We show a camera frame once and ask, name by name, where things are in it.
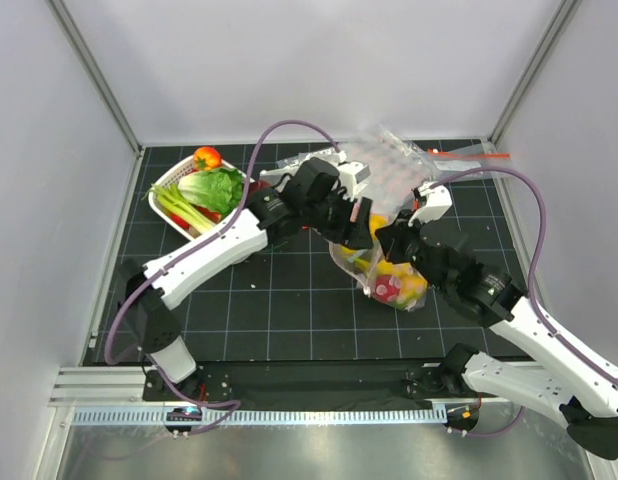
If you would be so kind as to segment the red apple front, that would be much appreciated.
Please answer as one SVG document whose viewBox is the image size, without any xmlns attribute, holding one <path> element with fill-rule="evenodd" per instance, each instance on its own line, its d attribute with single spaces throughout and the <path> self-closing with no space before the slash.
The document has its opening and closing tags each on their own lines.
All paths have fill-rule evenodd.
<svg viewBox="0 0 618 480">
<path fill-rule="evenodd" d="M 400 295 L 401 280 L 393 275 L 379 275 L 376 277 L 372 289 L 372 296 L 384 304 L 396 303 Z"/>
</svg>

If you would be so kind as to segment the yellow pepper piece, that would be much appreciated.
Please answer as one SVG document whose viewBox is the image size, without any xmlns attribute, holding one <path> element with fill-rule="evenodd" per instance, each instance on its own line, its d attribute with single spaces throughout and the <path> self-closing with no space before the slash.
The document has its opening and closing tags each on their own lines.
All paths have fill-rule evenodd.
<svg viewBox="0 0 618 480">
<path fill-rule="evenodd" d="M 377 239 L 376 232 L 379 229 L 382 229 L 388 225 L 388 218 L 379 215 L 379 214 L 371 214 L 369 218 L 369 231 L 373 240 Z"/>
</svg>

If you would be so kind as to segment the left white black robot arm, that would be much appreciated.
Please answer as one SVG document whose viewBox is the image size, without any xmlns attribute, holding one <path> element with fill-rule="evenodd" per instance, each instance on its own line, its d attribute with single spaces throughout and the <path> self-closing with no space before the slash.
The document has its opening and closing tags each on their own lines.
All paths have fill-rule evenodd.
<svg viewBox="0 0 618 480">
<path fill-rule="evenodd" d="M 373 245 L 372 202 L 362 194 L 370 176 L 367 165 L 335 154 L 306 158 L 275 174 L 276 184 L 250 192 L 240 212 L 209 232 L 143 266 L 127 262 L 121 267 L 126 290 L 118 315 L 179 400 L 197 395 L 201 377 L 173 311 L 197 287 L 304 227 L 351 250 Z"/>
</svg>

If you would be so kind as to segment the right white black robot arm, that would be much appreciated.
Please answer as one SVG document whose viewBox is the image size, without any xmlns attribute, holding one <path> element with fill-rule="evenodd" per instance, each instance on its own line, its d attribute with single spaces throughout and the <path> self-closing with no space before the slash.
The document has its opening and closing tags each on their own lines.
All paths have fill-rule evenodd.
<svg viewBox="0 0 618 480">
<path fill-rule="evenodd" d="M 618 367 L 584 345 L 502 269 L 480 262 L 466 237 L 436 242 L 407 211 L 376 232 L 385 259 L 409 263 L 463 318 L 516 345 L 539 363 L 534 373 L 456 344 L 428 386 L 506 398 L 563 427 L 588 452 L 618 459 Z"/>
</svg>

